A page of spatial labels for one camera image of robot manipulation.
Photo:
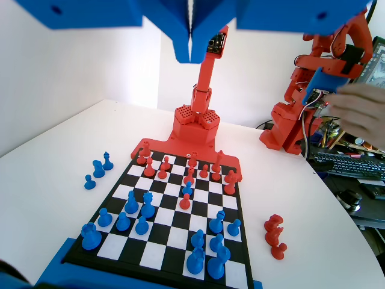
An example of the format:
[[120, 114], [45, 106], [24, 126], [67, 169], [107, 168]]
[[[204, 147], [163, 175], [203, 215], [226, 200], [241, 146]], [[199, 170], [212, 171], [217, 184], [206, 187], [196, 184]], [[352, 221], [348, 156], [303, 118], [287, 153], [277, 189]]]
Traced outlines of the person's hand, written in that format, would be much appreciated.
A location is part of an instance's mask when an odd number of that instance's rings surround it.
[[384, 89], [369, 84], [347, 84], [325, 97], [330, 114], [341, 128], [384, 150]]

